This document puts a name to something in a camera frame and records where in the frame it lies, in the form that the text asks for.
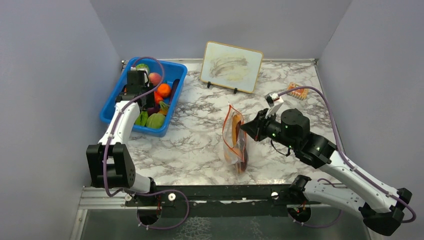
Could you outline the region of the clear zip top bag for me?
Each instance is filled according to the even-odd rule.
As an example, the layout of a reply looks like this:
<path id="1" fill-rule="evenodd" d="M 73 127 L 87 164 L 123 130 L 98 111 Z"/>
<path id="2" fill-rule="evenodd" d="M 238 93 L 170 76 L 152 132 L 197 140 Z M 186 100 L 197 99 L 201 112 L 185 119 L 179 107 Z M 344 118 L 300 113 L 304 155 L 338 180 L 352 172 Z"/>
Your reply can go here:
<path id="1" fill-rule="evenodd" d="M 249 160 L 247 134 L 241 130 L 243 124 L 243 115 L 229 103 L 222 126 L 223 156 L 238 174 L 246 171 Z"/>

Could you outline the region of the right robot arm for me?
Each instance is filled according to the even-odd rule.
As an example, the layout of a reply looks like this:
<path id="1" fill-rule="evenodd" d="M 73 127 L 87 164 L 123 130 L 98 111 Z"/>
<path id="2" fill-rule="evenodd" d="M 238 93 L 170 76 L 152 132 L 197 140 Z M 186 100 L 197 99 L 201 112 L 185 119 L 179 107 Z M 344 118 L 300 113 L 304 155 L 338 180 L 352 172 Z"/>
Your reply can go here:
<path id="1" fill-rule="evenodd" d="M 241 125 L 254 141 L 266 138 L 293 151 L 302 163 L 333 176 L 347 188 L 325 186 L 308 176 L 298 175 L 288 190 L 289 199 L 300 204 L 320 202 L 362 219 L 374 232 L 391 236 L 402 224 L 405 204 L 412 198 L 406 188 L 390 187 L 366 173 L 352 161 L 344 161 L 334 143 L 310 131 L 310 120 L 298 109 L 267 117 L 260 110 L 254 120 Z"/>

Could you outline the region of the toy green starfruit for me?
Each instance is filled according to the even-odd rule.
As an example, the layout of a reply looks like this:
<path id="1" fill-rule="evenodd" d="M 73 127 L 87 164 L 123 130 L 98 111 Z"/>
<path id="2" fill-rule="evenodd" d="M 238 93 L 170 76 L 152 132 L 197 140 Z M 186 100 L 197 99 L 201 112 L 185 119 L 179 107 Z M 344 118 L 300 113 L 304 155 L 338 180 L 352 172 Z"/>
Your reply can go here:
<path id="1" fill-rule="evenodd" d="M 135 120 L 134 124 L 136 126 L 141 126 L 141 127 L 145 127 L 147 120 L 149 118 L 149 114 L 147 111 L 142 111 L 140 113 L 140 115 L 137 117 L 137 119 Z"/>

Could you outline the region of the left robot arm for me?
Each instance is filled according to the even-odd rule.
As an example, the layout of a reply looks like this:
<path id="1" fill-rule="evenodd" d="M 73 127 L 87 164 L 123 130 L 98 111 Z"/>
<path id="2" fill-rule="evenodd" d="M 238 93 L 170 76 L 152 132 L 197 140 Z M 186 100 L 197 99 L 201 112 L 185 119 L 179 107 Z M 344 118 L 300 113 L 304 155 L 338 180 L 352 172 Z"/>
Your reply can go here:
<path id="1" fill-rule="evenodd" d="M 105 134 L 97 144 L 87 147 L 86 158 L 93 187 L 138 192 L 138 199 L 149 206 L 157 200 L 154 181 L 136 173 L 127 143 L 141 111 L 154 104 L 154 86 L 145 67 L 131 67 L 126 73 L 126 80 L 126 85 L 115 99 L 113 117 Z"/>

